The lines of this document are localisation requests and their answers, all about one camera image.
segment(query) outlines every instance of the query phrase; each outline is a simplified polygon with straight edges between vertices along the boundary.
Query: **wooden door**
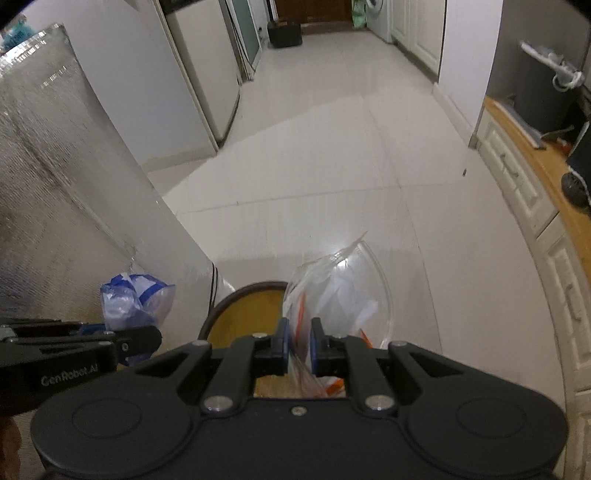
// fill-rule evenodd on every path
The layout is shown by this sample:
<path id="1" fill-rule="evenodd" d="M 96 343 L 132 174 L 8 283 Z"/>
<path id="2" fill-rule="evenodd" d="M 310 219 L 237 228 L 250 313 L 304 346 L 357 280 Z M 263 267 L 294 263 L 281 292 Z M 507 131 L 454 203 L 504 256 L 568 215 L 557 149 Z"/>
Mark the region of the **wooden door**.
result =
<path id="1" fill-rule="evenodd" d="M 392 36 L 405 48 L 410 47 L 408 4 L 409 0 L 392 0 Z"/>
<path id="2" fill-rule="evenodd" d="M 279 17 L 300 23 L 352 21 L 351 0 L 275 0 Z"/>
<path id="3" fill-rule="evenodd" d="M 446 0 L 410 0 L 410 48 L 433 72 L 439 73 Z"/>

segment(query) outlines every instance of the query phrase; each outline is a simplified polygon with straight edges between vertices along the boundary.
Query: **doorway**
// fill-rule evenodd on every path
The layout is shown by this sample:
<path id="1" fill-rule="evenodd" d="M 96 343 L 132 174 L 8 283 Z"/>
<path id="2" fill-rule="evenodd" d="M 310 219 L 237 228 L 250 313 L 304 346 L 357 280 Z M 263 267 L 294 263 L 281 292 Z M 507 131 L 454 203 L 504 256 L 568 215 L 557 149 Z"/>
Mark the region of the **doorway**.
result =
<path id="1" fill-rule="evenodd" d="M 277 14 L 299 23 L 352 22 L 351 0 L 275 0 Z"/>

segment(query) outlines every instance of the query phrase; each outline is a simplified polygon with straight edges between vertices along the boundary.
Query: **baseboard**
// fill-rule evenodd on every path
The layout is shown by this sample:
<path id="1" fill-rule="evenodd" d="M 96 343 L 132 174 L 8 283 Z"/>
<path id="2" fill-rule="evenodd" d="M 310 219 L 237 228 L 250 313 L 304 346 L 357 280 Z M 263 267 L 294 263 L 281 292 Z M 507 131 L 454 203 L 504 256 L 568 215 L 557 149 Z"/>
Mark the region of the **baseboard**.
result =
<path id="1" fill-rule="evenodd" d="M 168 157 L 154 157 L 141 164 L 144 172 L 149 173 L 162 168 L 175 167 L 183 163 L 193 160 L 204 160 L 215 156 L 216 151 L 212 145 L 198 148 L 196 150 L 189 150 L 186 152 L 169 155 Z"/>
<path id="2" fill-rule="evenodd" d="M 456 132 L 460 135 L 462 141 L 470 148 L 475 147 L 475 135 L 474 130 L 468 123 L 468 120 L 464 118 L 461 111 L 458 110 L 457 106 L 452 100 L 441 91 L 441 87 L 438 83 L 433 84 L 433 96 L 435 101 L 439 104 L 443 111 L 446 113 L 450 122 L 456 129 Z"/>
<path id="3" fill-rule="evenodd" d="M 421 70 L 421 73 L 429 79 L 429 82 L 437 83 L 437 73 L 433 72 L 429 67 L 427 67 L 420 58 L 418 58 L 413 52 L 402 45 L 398 40 L 396 40 L 396 38 L 393 38 L 392 43 L 416 68 Z"/>

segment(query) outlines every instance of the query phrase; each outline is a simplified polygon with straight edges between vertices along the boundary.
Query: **hallway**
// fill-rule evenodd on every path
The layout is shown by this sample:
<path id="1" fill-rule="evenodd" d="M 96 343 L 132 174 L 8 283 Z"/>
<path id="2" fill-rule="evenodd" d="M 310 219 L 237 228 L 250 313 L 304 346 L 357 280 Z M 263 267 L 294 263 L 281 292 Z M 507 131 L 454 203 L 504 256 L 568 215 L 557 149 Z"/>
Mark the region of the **hallway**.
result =
<path id="1" fill-rule="evenodd" d="M 564 404 L 530 252 L 432 87 L 369 32 L 309 35 L 263 53 L 217 157 L 149 177 L 236 288 L 288 280 L 367 231 L 398 339 Z"/>

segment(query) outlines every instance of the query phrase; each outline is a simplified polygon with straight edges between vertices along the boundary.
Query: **ziplock bag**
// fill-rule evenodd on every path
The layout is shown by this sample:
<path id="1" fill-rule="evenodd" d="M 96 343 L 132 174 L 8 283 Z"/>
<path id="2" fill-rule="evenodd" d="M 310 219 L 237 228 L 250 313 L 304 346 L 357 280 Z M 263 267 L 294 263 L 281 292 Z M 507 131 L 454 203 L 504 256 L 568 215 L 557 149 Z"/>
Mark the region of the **ziplock bag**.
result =
<path id="1" fill-rule="evenodd" d="M 311 319 L 319 317 L 327 335 L 359 336 L 373 348 L 387 348 L 394 329 L 388 282 L 363 237 L 297 268 L 285 291 L 283 316 L 291 329 L 288 375 L 298 393 L 340 394 L 341 379 L 319 379 L 311 373 Z"/>

